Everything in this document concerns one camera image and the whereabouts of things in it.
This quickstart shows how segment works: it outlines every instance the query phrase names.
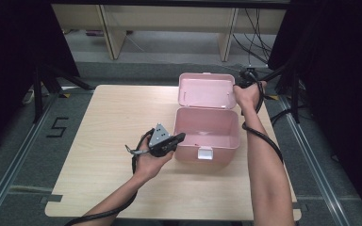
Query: wooden table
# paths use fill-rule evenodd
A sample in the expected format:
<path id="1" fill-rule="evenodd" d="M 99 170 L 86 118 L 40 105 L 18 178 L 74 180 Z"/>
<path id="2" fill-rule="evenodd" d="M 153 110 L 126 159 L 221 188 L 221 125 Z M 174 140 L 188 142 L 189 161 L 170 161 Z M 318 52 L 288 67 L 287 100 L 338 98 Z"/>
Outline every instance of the wooden table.
<path id="1" fill-rule="evenodd" d="M 52 195 L 50 217 L 78 217 L 127 181 L 140 136 L 158 122 L 173 133 L 178 87 L 99 86 L 94 92 Z M 240 115 L 240 108 L 234 109 Z M 259 117 L 276 142 L 265 105 Z M 139 190 L 119 218 L 252 220 L 246 132 L 228 165 L 185 163 L 173 158 Z M 292 199 L 296 197 L 291 189 Z M 301 211 L 294 209 L 295 220 Z"/>

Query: hand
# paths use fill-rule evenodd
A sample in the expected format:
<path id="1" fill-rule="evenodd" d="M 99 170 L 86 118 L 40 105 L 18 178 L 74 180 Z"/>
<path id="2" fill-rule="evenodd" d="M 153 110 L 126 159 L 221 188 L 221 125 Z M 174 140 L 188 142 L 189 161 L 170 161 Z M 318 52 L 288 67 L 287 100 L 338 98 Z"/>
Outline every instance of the hand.
<path id="1" fill-rule="evenodd" d="M 148 138 L 140 145 L 140 150 L 148 150 Z M 138 156 L 137 168 L 135 171 L 135 176 L 140 177 L 144 182 L 149 181 L 150 179 L 157 176 L 161 168 L 166 164 L 170 159 L 173 158 L 173 151 L 167 153 L 163 157 L 154 157 L 149 153 L 143 153 Z"/>
<path id="2" fill-rule="evenodd" d="M 261 81 L 263 89 L 267 86 L 267 82 Z M 242 108 L 242 111 L 248 109 L 255 109 L 259 101 L 259 90 L 257 84 L 252 84 L 246 89 L 242 89 L 239 86 L 234 86 L 235 99 Z"/>

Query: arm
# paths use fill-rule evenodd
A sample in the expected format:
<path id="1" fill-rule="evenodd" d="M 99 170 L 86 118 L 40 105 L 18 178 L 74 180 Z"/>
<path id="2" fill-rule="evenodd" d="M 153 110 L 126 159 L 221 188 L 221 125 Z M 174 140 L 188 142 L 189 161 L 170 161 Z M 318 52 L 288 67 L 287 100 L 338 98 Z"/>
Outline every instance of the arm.
<path id="1" fill-rule="evenodd" d="M 252 85 L 247 89 L 234 86 L 234 92 L 246 125 L 267 135 L 255 112 L 258 102 L 257 86 Z M 292 198 L 284 165 L 266 141 L 249 132 L 247 137 L 255 225 L 294 225 Z"/>
<path id="2" fill-rule="evenodd" d="M 141 150 L 148 149 L 147 138 L 143 141 L 140 147 Z M 126 203 L 146 182 L 157 176 L 160 169 L 173 157 L 173 152 L 167 153 L 163 157 L 154 157 L 149 153 L 143 153 L 138 157 L 137 168 L 135 174 L 117 190 L 111 193 L 107 198 L 102 200 L 84 216 L 103 213 L 120 207 Z M 87 221 L 76 224 L 77 226 L 103 226 L 110 225 L 117 215 L 107 218 L 99 218 L 96 220 Z"/>

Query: gray floor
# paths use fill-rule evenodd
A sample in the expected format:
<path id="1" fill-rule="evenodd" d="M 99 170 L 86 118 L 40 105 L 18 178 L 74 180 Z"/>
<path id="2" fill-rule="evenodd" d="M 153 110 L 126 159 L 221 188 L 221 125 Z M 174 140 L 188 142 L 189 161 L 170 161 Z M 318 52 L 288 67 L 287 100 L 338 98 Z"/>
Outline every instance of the gray floor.
<path id="1" fill-rule="evenodd" d="M 243 35 L 237 37 L 249 46 Z M 268 45 L 272 45 L 275 36 L 263 36 L 263 38 Z M 102 37 L 88 37 L 85 31 L 80 30 L 66 35 L 66 39 L 82 79 L 91 85 L 176 86 L 177 76 L 182 72 L 238 75 L 238 70 L 248 65 L 261 71 L 268 71 L 265 63 L 252 56 L 249 57 L 234 41 L 229 60 L 221 62 L 215 34 L 136 31 L 125 41 L 120 57 L 115 61 L 109 59 L 105 40 Z M 253 51 L 264 57 L 260 49 L 253 48 Z M 135 72 L 136 65 L 140 73 Z M 63 86 L 71 86 L 66 81 L 61 83 Z M 269 83 L 268 93 L 275 93 L 273 90 L 275 84 L 276 81 Z M 91 96 L 91 93 L 81 91 L 72 93 L 69 98 L 55 100 L 8 195 L 0 206 L 0 225 L 63 225 L 69 220 L 47 217 L 44 214 L 44 206 Z M 283 109 L 279 101 L 266 101 L 266 107 L 270 116 Z M 31 128 L 33 110 L 32 104 L 20 108 L 1 136 L 0 181 Z M 336 192 L 350 224 L 362 225 L 362 201 L 343 168 L 331 159 L 332 150 L 322 136 L 320 128 L 311 118 L 310 112 L 302 109 L 299 113 L 304 134 L 321 163 L 328 182 Z M 60 121 L 60 126 L 67 129 L 62 138 L 49 138 L 48 135 L 58 132 L 51 129 L 57 117 L 68 118 Z M 307 165 L 287 117 L 274 125 L 274 131 L 303 213 L 299 220 L 300 225 L 337 225 Z M 147 225 L 147 221 L 122 220 L 116 225 Z"/>

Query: black cable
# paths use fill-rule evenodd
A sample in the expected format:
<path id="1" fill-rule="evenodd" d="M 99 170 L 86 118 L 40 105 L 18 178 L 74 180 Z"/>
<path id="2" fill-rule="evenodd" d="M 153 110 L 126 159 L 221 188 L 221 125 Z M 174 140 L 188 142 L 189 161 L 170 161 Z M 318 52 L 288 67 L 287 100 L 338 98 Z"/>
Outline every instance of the black cable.
<path id="1" fill-rule="evenodd" d="M 298 105 L 298 109 L 299 108 L 305 108 L 307 107 L 307 105 Z M 281 119 L 283 116 L 287 115 L 288 113 L 292 113 L 292 109 L 291 108 L 288 108 L 288 109 L 285 109 L 283 111 L 281 111 L 280 113 L 276 114 L 275 116 L 271 117 L 270 118 L 270 121 L 271 121 L 271 125 L 274 126 L 275 123 Z"/>
<path id="2" fill-rule="evenodd" d="M 260 37 L 260 23 L 259 23 L 259 19 L 260 19 L 260 10 L 257 8 L 256 9 L 256 33 L 257 33 L 257 37 L 260 40 L 261 43 L 261 50 L 263 51 L 264 57 L 266 58 L 267 61 L 269 61 L 269 56 L 268 53 L 264 50 L 264 46 L 263 46 L 263 40 Z"/>
<path id="3" fill-rule="evenodd" d="M 254 57 L 256 57 L 258 60 L 262 61 L 263 63 L 267 64 L 267 61 L 265 59 L 263 59 L 262 57 L 260 57 L 259 55 L 255 54 L 254 52 L 250 51 L 248 48 L 246 48 L 243 44 L 241 44 L 237 37 L 233 34 L 233 37 L 235 39 L 235 41 L 237 42 L 237 44 L 246 52 L 248 52 L 250 55 L 253 55 Z"/>
<path id="4" fill-rule="evenodd" d="M 148 137 L 149 135 L 152 135 L 154 131 L 155 131 L 155 129 L 151 129 L 150 131 L 146 132 L 145 135 L 142 136 L 142 138 L 140 139 L 140 142 L 138 143 L 136 150 L 140 149 L 140 145 L 142 145 L 142 142 L 146 139 L 146 137 Z M 136 169 L 137 169 L 137 155 L 134 154 L 132 157 L 132 173 L 133 174 L 135 173 Z M 77 223 L 86 222 L 86 221 L 90 221 L 90 220 L 98 219 L 98 218 L 106 218 L 106 217 L 109 217 L 109 216 L 112 216 L 115 214 L 119 214 L 135 200 L 135 198 L 137 197 L 137 193 L 138 193 L 138 191 L 135 192 L 134 195 L 126 203 L 124 203 L 123 205 L 121 205 L 118 208 L 115 208 L 113 210 L 109 210 L 109 211 L 106 211 L 106 212 L 100 213 L 100 214 L 88 215 L 88 216 L 83 216 L 80 218 L 72 219 L 71 221 L 66 223 L 65 226 L 71 226 L 71 225 L 74 225 Z"/>
<path id="5" fill-rule="evenodd" d="M 274 141 L 272 141 L 268 136 L 266 136 L 265 134 L 262 134 L 260 132 L 258 132 L 255 129 L 252 129 L 251 127 L 246 126 L 246 123 L 244 122 L 242 124 L 242 129 L 251 132 L 252 134 L 264 139 L 264 141 L 266 141 L 268 144 L 270 144 L 270 146 L 275 150 L 275 152 L 277 153 L 278 157 L 280 158 L 281 162 L 284 162 L 284 159 L 282 157 L 282 153 L 280 151 L 280 149 L 278 148 L 278 146 L 274 143 Z"/>
<path id="6" fill-rule="evenodd" d="M 269 82 L 272 79 L 274 79 L 275 77 L 278 77 L 279 75 L 281 75 L 284 72 L 284 70 L 285 70 L 285 65 L 279 67 L 278 69 L 276 69 L 275 71 L 272 71 L 271 73 L 268 73 L 266 76 L 262 77 L 260 80 Z"/>
<path id="7" fill-rule="evenodd" d="M 254 42 L 255 42 L 255 33 L 254 33 L 254 36 L 252 37 L 252 42 L 249 45 L 249 53 L 252 52 L 252 43 L 254 43 Z M 248 60 L 249 60 L 249 65 L 251 65 L 251 58 L 249 57 Z"/>
<path id="8" fill-rule="evenodd" d="M 255 111 L 258 113 L 258 111 L 260 110 L 261 106 L 263 105 L 263 101 L 264 101 L 264 89 L 263 86 L 261 85 L 261 82 L 257 81 L 257 78 L 255 77 L 254 74 L 252 73 L 248 73 L 249 76 L 252 78 L 252 80 L 255 81 L 255 83 L 257 84 L 258 87 L 258 91 L 259 91 L 259 99 L 258 99 L 258 103 L 257 106 L 255 108 Z"/>
<path id="9" fill-rule="evenodd" d="M 261 39 L 261 34 L 260 34 L 260 24 L 259 24 L 259 19 L 260 19 L 260 12 L 259 12 L 259 9 L 256 9 L 256 27 L 251 19 L 251 16 L 249 15 L 249 12 L 247 9 L 245 9 L 245 12 L 246 12 L 246 15 L 248 16 L 248 19 L 251 23 L 251 26 L 252 26 L 252 29 L 254 30 L 254 36 L 257 36 L 257 38 L 259 39 L 260 43 L 261 43 L 261 49 L 262 50 L 265 50 L 265 46 L 267 48 L 269 48 L 271 50 L 271 47 L 269 45 L 267 45 L 262 39 Z"/>
<path id="10" fill-rule="evenodd" d="M 254 43 L 251 39 L 249 39 L 249 37 L 246 35 L 246 33 L 243 33 L 243 35 L 244 35 L 245 38 L 246 38 L 249 42 L 251 42 L 255 47 L 260 48 L 260 49 L 263 48 L 263 46 L 260 46 L 260 45 L 258 45 L 258 44 L 256 44 L 256 43 Z"/>

